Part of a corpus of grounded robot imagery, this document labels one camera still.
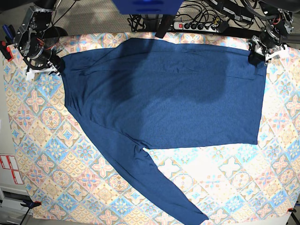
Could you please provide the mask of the blue clamp upper left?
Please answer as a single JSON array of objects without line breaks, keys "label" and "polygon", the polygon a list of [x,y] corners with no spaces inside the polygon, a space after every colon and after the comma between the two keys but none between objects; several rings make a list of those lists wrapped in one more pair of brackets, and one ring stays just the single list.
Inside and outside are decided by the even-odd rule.
[{"label": "blue clamp upper left", "polygon": [[5,40],[10,45],[14,43],[14,38],[16,36],[15,29],[13,25],[2,25],[2,29],[5,33]]}]

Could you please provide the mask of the white power strip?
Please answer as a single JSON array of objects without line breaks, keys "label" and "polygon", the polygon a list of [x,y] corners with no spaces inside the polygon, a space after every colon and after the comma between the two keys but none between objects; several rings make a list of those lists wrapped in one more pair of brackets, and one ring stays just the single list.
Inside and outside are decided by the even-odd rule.
[{"label": "white power strip", "polygon": [[219,33],[217,26],[212,24],[212,22],[202,22],[202,23],[174,22],[173,29],[183,30],[183,31],[203,31],[203,32]]}]

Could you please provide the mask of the black center post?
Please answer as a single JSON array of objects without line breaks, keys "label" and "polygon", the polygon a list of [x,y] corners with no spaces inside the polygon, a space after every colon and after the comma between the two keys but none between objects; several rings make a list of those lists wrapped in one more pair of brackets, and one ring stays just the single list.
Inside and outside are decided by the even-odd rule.
[{"label": "black center post", "polygon": [[170,26],[172,25],[174,18],[175,15],[163,15],[155,37],[164,38],[165,34],[168,32]]}]

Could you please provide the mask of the black clamp lower left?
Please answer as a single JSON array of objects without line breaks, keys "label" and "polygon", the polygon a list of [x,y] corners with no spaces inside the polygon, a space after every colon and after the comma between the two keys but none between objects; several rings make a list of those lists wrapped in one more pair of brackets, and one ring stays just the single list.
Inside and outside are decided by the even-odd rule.
[{"label": "black clamp lower left", "polygon": [[21,203],[20,203],[21,206],[23,207],[27,207],[29,209],[33,209],[35,207],[38,207],[41,205],[41,202],[33,202],[32,200],[23,200]]}]

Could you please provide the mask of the red white label stickers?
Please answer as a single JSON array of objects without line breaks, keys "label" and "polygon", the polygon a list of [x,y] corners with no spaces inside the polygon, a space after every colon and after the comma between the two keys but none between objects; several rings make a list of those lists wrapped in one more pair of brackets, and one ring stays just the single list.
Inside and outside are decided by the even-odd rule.
[{"label": "red white label stickers", "polygon": [[0,155],[0,182],[22,185],[23,180],[14,155]]}]

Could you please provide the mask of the red black clamp left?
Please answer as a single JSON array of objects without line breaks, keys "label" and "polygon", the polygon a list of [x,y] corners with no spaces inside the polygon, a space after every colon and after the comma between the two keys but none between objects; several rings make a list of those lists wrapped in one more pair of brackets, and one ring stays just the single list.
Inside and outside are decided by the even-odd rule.
[{"label": "red black clamp left", "polygon": [[0,42],[0,51],[8,62],[10,62],[13,59],[11,49],[5,41]]}]

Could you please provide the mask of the black clamp lower right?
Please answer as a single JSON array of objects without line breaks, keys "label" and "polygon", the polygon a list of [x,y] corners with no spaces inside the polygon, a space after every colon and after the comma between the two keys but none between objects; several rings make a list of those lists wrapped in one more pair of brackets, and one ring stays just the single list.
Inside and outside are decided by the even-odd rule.
[{"label": "black clamp lower right", "polygon": [[289,208],[289,209],[288,209],[288,212],[293,212],[293,213],[296,213],[297,211],[296,211],[296,209],[295,209],[295,208]]}]

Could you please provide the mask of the blue long-sleeve T-shirt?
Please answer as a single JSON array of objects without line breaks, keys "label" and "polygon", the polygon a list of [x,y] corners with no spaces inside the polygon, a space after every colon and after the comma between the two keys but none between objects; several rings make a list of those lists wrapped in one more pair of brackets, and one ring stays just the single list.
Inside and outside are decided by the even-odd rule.
[{"label": "blue long-sleeve T-shirt", "polygon": [[257,144],[266,66],[217,45],[130,38],[63,57],[65,107],[113,168],[178,221],[207,220],[148,149]]}]

